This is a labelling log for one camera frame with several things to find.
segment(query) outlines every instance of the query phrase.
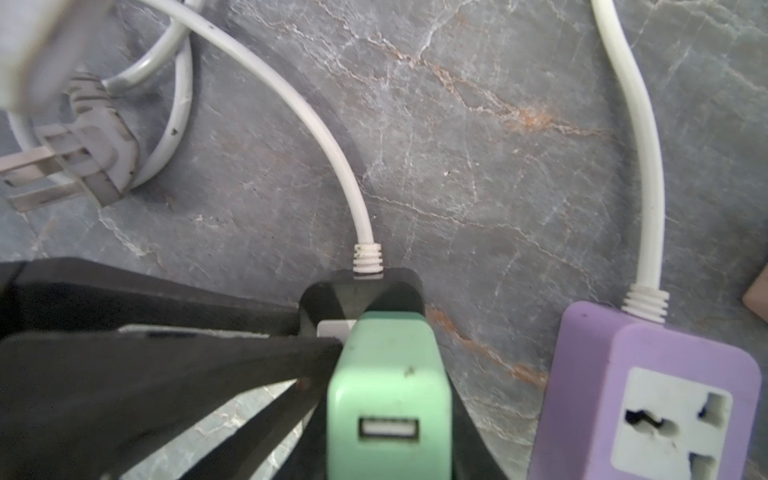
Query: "purple extension socket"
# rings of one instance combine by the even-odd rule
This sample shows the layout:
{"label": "purple extension socket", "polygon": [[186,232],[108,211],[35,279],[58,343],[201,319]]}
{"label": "purple extension socket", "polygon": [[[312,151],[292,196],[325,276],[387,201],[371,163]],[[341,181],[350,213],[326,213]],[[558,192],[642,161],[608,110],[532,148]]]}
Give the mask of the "purple extension socket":
{"label": "purple extension socket", "polygon": [[528,480],[638,480],[611,464],[630,369],[733,396],[717,480],[742,478],[761,375],[743,350],[589,302],[563,314]]}

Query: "gray power plug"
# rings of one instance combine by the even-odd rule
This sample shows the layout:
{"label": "gray power plug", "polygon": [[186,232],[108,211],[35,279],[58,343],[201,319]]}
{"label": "gray power plug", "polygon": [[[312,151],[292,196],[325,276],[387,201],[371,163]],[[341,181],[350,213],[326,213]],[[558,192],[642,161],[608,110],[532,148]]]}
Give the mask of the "gray power plug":
{"label": "gray power plug", "polygon": [[18,211],[32,210],[82,194],[100,207],[120,200],[137,170],[139,147],[98,77],[76,72],[65,93],[77,119],[35,129],[41,147],[0,158],[0,174],[22,187],[64,171],[73,181],[8,199]]}

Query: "white power cable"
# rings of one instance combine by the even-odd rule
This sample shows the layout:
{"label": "white power cable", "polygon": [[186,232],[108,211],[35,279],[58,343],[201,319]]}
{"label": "white power cable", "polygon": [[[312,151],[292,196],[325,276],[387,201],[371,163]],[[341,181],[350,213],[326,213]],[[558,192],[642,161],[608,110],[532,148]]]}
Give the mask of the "white power cable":
{"label": "white power cable", "polygon": [[29,116],[9,111],[8,123],[11,125],[11,132],[16,143],[23,151],[40,146],[40,141],[35,136],[35,130],[32,127],[32,119]]}
{"label": "white power cable", "polygon": [[157,142],[157,146],[150,156],[141,163],[141,168],[136,174],[131,188],[138,187],[150,180],[168,164],[187,129],[187,122],[192,109],[192,47],[189,38],[182,41],[184,44],[176,54],[174,104],[170,109],[168,123],[165,125],[163,136]]}
{"label": "white power cable", "polygon": [[[184,4],[188,8],[200,13],[205,6],[205,0],[186,0]],[[179,51],[181,43],[185,38],[188,38],[189,32],[189,28],[171,19],[168,29],[152,45],[152,48],[147,50],[147,53],[119,74],[102,81],[104,88],[107,89],[107,93],[112,97],[116,97],[136,85],[144,83]]]}
{"label": "white power cable", "polygon": [[669,299],[669,293],[659,290],[664,255],[664,166],[654,109],[613,0],[592,0],[592,9],[627,101],[640,161],[642,224],[637,279],[630,287],[622,309],[640,318],[663,323]]}
{"label": "white power cable", "polygon": [[196,12],[174,0],[141,1],[186,25],[223,50],[272,88],[298,115],[326,153],[349,204],[358,242],[355,245],[355,266],[353,269],[357,273],[381,272],[383,270],[381,246],[373,240],[371,220],[355,174],[352,172],[341,147],[336,143],[336,139],[310,104],[261,58]]}

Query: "gray marble floor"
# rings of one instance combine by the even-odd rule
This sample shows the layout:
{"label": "gray marble floor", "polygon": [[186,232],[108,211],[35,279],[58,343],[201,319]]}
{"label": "gray marble floor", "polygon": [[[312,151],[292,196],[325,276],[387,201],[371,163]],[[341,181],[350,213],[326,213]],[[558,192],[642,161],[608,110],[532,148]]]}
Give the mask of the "gray marble floor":
{"label": "gray marble floor", "polygon": [[[669,323],[739,346],[768,372],[768,326],[740,302],[768,254],[768,6],[617,3],[666,161]],[[210,0],[204,14],[327,121],[386,262],[422,277],[468,409],[509,477],[524,478],[562,311],[617,304],[634,275],[637,162],[589,3]],[[120,0],[89,67],[128,66],[166,24]],[[234,61],[193,46],[193,117],[170,165],[101,211],[86,199],[23,216],[0,204],[0,258],[75,255],[278,303],[350,265],[354,229],[318,145]],[[144,151],[172,88],[168,67],[119,102]],[[3,123],[0,152],[15,149]],[[132,478],[174,478],[266,398],[217,412],[186,460],[160,456],[166,467]],[[767,413],[763,402],[749,480],[768,472]]]}

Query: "electrical outlet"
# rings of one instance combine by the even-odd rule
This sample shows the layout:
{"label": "electrical outlet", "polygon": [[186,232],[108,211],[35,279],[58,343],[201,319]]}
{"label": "electrical outlet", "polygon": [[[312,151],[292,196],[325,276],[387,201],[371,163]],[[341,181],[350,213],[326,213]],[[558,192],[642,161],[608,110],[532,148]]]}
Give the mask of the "electrical outlet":
{"label": "electrical outlet", "polygon": [[528,480],[737,480],[761,379],[743,350],[577,302],[563,314]]}
{"label": "electrical outlet", "polygon": [[717,480],[732,408],[726,390],[634,367],[611,464],[647,480]]}

